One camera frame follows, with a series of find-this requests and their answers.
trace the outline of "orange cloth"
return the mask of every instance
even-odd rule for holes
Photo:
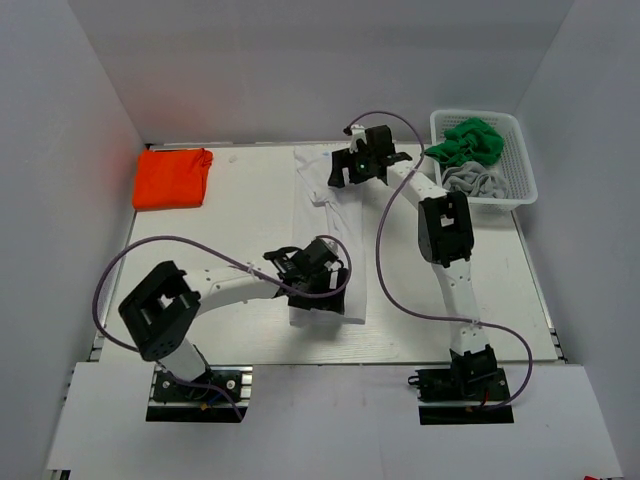
[[[207,191],[207,174],[213,153],[199,148],[175,152],[145,150],[138,157],[133,207],[199,207]]]

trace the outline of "basket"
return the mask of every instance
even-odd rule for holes
[[[527,147],[524,144],[518,120],[507,113],[482,112],[475,110],[436,110],[431,114],[431,141],[442,143],[445,130],[449,130],[471,117],[481,118],[502,136],[504,150],[498,163],[490,167],[496,170],[509,183],[506,198],[468,197],[469,206],[474,211],[487,213],[510,212],[518,205],[527,205],[536,201],[538,189],[533,178]],[[442,169],[433,161],[436,170],[436,183],[442,186]]]

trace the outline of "white backdrop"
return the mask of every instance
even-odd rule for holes
[[[513,112],[573,0],[70,0],[147,143],[336,140]],[[399,129],[400,139],[410,139]]]
[[[0,477],[40,479],[140,139],[62,0],[0,5]]]
[[[521,213],[551,317],[636,479],[638,59],[638,2],[578,0],[517,111],[539,191]]]

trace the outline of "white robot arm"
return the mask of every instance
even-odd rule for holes
[[[391,130],[386,125],[364,129],[353,125],[349,148],[332,153],[328,184],[343,188],[377,178],[397,190],[413,172],[406,153],[396,153]],[[498,370],[493,349],[483,328],[471,283],[470,258],[473,230],[467,198],[450,193],[420,172],[414,172],[401,190],[418,212],[418,245],[438,278],[451,322],[452,383],[463,396],[484,391]]]
[[[118,308],[142,358],[158,362],[183,381],[207,383],[208,363],[186,338],[196,316],[283,295],[290,307],[344,313],[345,290],[336,290],[349,272],[332,245],[316,238],[305,249],[284,247],[263,258],[250,272],[234,267],[183,271],[172,261],[157,265]],[[280,284],[260,274],[279,278]]]
[[[387,185],[397,189],[402,181],[411,173],[413,162],[404,160],[387,168]],[[420,210],[420,203],[427,198],[446,198],[447,191],[437,186],[422,172],[416,172],[409,183],[402,189],[402,195],[416,210]],[[440,284],[447,314],[451,317],[463,317],[480,320],[480,313],[476,303],[476,296],[471,283],[471,262],[466,258],[453,260],[445,267],[441,263],[431,263]],[[451,350],[458,355],[465,352],[478,353],[489,345],[481,326],[468,323],[452,322]]]

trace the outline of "fabric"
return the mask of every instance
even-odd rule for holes
[[[491,125],[479,118],[465,120],[444,132],[446,140],[425,150],[445,167],[459,167],[475,161],[488,167],[500,159],[504,140]]]
[[[204,148],[174,152],[145,150],[138,157],[133,207],[144,210],[201,206],[212,162],[213,153]]]
[[[316,235],[329,234],[341,240],[353,262],[345,295],[345,314],[289,309],[289,323],[364,324],[367,310],[367,278],[362,241],[362,185],[342,189],[327,186],[331,153],[322,147],[296,147],[293,245],[308,245]]]
[[[450,192],[480,198],[506,198],[509,191],[509,184],[502,175],[487,170],[478,162],[447,168],[442,174],[442,186]]]

